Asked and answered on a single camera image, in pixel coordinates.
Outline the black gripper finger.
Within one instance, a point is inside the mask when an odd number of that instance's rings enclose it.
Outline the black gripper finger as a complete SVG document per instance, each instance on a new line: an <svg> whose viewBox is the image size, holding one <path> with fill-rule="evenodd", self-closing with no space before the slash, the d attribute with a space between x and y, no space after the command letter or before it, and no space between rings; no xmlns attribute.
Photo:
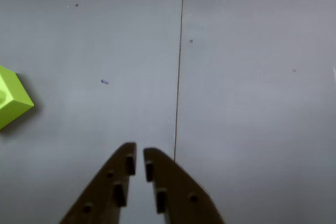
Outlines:
<svg viewBox="0 0 336 224"><path fill-rule="evenodd" d="M129 179L135 175L136 144L121 145L104 163L60 223L119 223L127 205Z"/></svg>
<svg viewBox="0 0 336 224"><path fill-rule="evenodd" d="M143 157L156 212L164 216L165 223L225 223L209 194L163 151L145 148Z"/></svg>

